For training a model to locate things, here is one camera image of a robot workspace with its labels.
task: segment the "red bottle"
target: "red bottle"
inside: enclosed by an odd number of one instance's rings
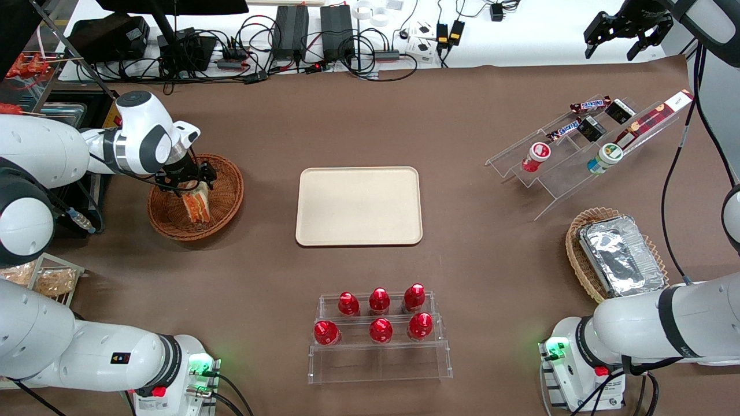
[[[415,283],[403,294],[403,313],[416,313],[424,306],[426,293],[421,283]]]
[[[406,334],[412,341],[421,341],[431,334],[434,329],[432,321],[430,314],[426,312],[417,313],[408,322]]]
[[[370,294],[369,303],[370,315],[385,315],[391,306],[391,298],[384,288],[379,287]]]
[[[339,295],[339,312],[345,316],[360,316],[360,302],[350,292]]]
[[[385,318],[378,318],[370,324],[370,338],[376,343],[388,343],[393,336],[393,326]]]
[[[318,321],[314,325],[314,338],[321,345],[334,345],[342,341],[342,332],[331,321]]]

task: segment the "black box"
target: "black box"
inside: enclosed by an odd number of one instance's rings
[[[309,34],[307,6],[278,6],[275,17],[277,29],[272,55],[277,61],[295,62],[306,59],[306,38]]]
[[[614,119],[619,124],[624,124],[632,118],[635,114],[635,111],[629,108],[625,103],[621,102],[619,99],[615,99],[614,101],[609,104],[609,107],[606,107],[606,110],[604,110],[604,113],[607,113],[611,118]]]
[[[348,5],[321,7],[321,32],[324,61],[333,62],[354,53],[353,42],[348,40],[352,37],[352,17]]]
[[[143,17],[113,13],[102,19],[80,20],[70,42],[88,64],[144,57],[149,25]]]
[[[212,36],[194,36],[194,32],[194,27],[188,27],[175,32],[176,39],[183,39],[189,36],[186,42],[180,42],[187,56],[176,56],[173,48],[167,43],[167,39],[162,35],[157,36],[159,55],[164,58],[165,62],[173,63],[181,71],[206,70],[208,64],[211,63],[213,48],[216,47],[218,39]]]
[[[606,134],[604,126],[599,124],[599,122],[590,115],[581,121],[581,124],[578,125],[577,129],[588,139],[588,141],[592,142],[599,140],[601,136]]]

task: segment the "beige tray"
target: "beige tray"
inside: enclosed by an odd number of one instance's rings
[[[413,167],[314,167],[300,174],[295,239],[302,246],[411,245],[422,233]]]

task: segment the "white tape roll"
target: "white tape roll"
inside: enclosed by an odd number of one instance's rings
[[[390,16],[388,16],[388,11],[383,7],[376,7],[372,10],[372,17],[370,18],[370,23],[372,23],[375,27],[383,27],[388,26],[388,23],[391,22]]]
[[[352,17],[367,20],[372,17],[372,1],[360,0],[352,7]]]

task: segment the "brown paper tablecloth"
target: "brown paper tablecloth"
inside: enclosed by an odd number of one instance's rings
[[[80,280],[77,312],[93,321],[194,335],[223,359],[223,373],[242,388],[257,416],[540,416],[536,342],[561,318],[589,315],[595,307],[565,254],[563,238],[574,216],[589,207],[634,216],[666,259],[672,281],[680,281],[669,264],[659,208],[682,122],[537,222],[533,218],[549,202],[542,190],[502,181],[484,162],[572,102],[603,93],[648,106],[686,87],[680,57],[608,66],[424,70],[390,83],[347,74],[275,76],[250,86],[178,86],[169,97],[153,87],[173,119],[201,128],[198,152],[226,156],[241,168],[240,213],[208,241],[177,244],[149,226],[148,187],[114,178],[105,201],[106,232],[83,247],[56,244],[53,254],[93,273]],[[740,261],[720,224],[729,185],[695,120],[669,191],[667,219],[682,266],[702,280],[735,272]],[[336,166],[416,168],[421,242],[299,247],[300,173]],[[416,281],[437,293],[454,379],[306,384],[320,294],[376,286],[403,290]],[[737,371],[693,364],[659,370],[656,414],[736,414]],[[628,385],[627,407],[611,415],[631,415],[639,380]],[[70,416],[129,414],[116,393],[38,392]],[[236,399],[227,388],[223,392]],[[0,403],[2,415],[47,413],[22,392],[0,392]]]

